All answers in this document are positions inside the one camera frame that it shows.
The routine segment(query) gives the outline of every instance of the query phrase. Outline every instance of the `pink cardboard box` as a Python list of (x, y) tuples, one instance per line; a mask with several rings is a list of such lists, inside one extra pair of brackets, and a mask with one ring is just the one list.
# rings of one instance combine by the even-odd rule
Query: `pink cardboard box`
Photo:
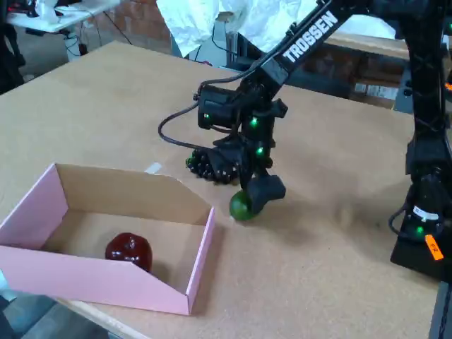
[[(51, 165), (0, 226), (0, 270), (12, 290), (191, 312), (214, 210), (174, 178)], [(152, 272), (105, 259), (119, 233), (145, 237)]]

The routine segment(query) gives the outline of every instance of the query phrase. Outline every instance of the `brick wall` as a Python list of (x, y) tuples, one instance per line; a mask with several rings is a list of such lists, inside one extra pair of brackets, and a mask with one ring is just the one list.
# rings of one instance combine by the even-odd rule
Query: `brick wall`
[[(139, 35), (170, 43), (170, 31), (155, 0), (125, 1), (107, 13), (126, 35)], [(97, 16), (97, 24), (101, 31), (117, 30), (103, 14)]]

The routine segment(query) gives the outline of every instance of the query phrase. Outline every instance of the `wooden table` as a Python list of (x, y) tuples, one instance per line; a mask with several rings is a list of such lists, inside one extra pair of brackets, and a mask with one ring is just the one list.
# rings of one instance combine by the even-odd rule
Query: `wooden table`
[[(412, 117), (284, 87), (290, 110), (272, 157), (287, 197), (240, 225), (228, 216), (237, 187), (194, 178), (189, 150), (157, 135), (202, 80), (228, 74), (113, 43), (0, 97), (0, 218), (51, 162), (159, 162), (219, 211), (193, 316), (60, 302), (124, 338), (426, 338), (437, 283), (390, 263), (386, 226), (410, 184)], [(205, 145), (218, 137), (196, 113), (165, 131)]]

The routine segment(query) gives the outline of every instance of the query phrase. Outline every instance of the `red apple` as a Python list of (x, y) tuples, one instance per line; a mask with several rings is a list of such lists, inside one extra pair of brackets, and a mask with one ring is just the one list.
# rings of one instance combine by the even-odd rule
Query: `red apple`
[(143, 270), (150, 272), (153, 251), (148, 240), (133, 233), (121, 233), (105, 249), (105, 258), (109, 260), (130, 261)]

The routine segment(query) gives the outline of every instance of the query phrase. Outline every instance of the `floor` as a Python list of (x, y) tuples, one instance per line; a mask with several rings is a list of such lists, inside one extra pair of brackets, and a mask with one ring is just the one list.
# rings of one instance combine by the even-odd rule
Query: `floor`
[[(23, 75), (41, 76), (68, 62), (63, 35), (46, 34), (37, 37), (26, 34), (25, 29), (16, 28), (16, 30), (20, 52), (27, 62), (20, 69)], [(80, 34), (80, 26), (77, 27), (77, 32)], [(171, 53), (169, 43), (133, 35), (128, 36), (128, 38), (135, 46), (166, 54)], [(128, 43), (119, 32), (100, 32), (98, 34), (95, 27), (84, 28), (82, 31), (81, 42), (87, 44), (88, 51), (93, 51), (100, 45), (108, 44), (114, 40)]]
[[(25, 29), (20, 28), (17, 29), (17, 32), (18, 45), (27, 62), (20, 69), (20, 72), (26, 78), (41, 76), (68, 62), (62, 35), (46, 34), (42, 37), (37, 37), (26, 34)], [(130, 36), (128, 38), (136, 46), (162, 53), (171, 53), (171, 48), (167, 43), (140, 36)], [(113, 40), (128, 43), (119, 32), (100, 32), (98, 34), (94, 27), (84, 28), (81, 36), (81, 41), (87, 44), (88, 51), (93, 51), (100, 45), (107, 44)], [(82, 316), (43, 296), (21, 295), (6, 308), (0, 307), (0, 316), (2, 312), (15, 333), (13, 338), (117, 338)], [(11, 339), (11, 336), (6, 335), (6, 329), (2, 328), (1, 321), (0, 339)]]

